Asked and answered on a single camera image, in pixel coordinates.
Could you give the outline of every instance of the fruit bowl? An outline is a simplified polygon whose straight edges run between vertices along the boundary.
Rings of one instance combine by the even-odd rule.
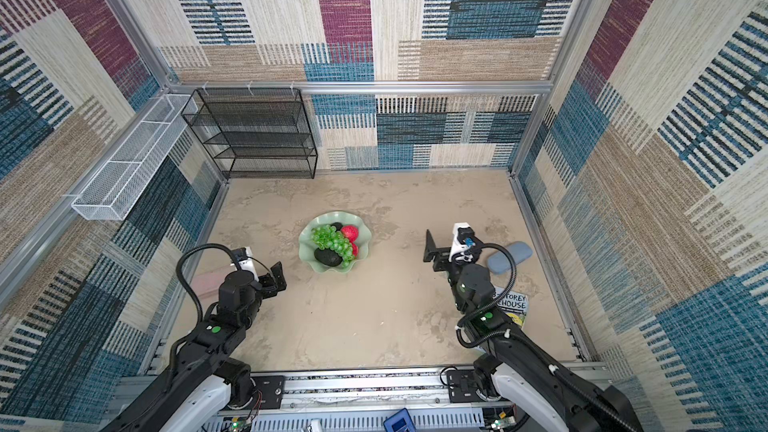
[[[355,226],[360,233],[357,236],[357,239],[355,239],[355,244],[358,249],[357,259],[351,261],[346,267],[342,267],[341,265],[330,267],[315,259],[315,249],[317,248],[317,244],[312,242],[312,229],[318,226],[324,226],[325,224],[333,224],[335,222],[340,222],[345,226]],[[301,231],[301,234],[299,235],[299,258],[309,264],[315,272],[322,273],[328,270],[335,270],[345,274],[348,273],[355,264],[368,257],[368,243],[370,241],[371,230],[360,217],[348,212],[328,212],[327,214],[315,217],[312,222],[307,224],[307,226],[304,227],[304,230]]]

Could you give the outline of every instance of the white mesh shelf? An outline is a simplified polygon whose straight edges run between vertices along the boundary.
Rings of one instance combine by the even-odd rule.
[[[87,220],[123,220],[160,168],[187,123],[187,95],[167,94],[139,122],[72,203]],[[191,104],[192,110],[197,106]]]

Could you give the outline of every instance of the black mesh rack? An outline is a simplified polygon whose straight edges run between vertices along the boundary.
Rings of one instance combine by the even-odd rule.
[[[182,116],[227,178],[315,177],[317,148],[301,91],[198,89]]]

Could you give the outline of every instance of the bunch of grapes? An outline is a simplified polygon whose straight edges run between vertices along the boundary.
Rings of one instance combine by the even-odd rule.
[[[341,267],[346,267],[355,258],[350,240],[336,230],[335,226],[324,225],[313,228],[312,241],[320,250],[329,248],[339,254],[342,259]]]

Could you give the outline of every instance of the blue device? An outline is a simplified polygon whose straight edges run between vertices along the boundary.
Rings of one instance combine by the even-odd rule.
[[[400,409],[397,414],[384,420],[384,430],[386,432],[416,432],[416,427],[413,427],[413,420],[411,420],[408,409]]]

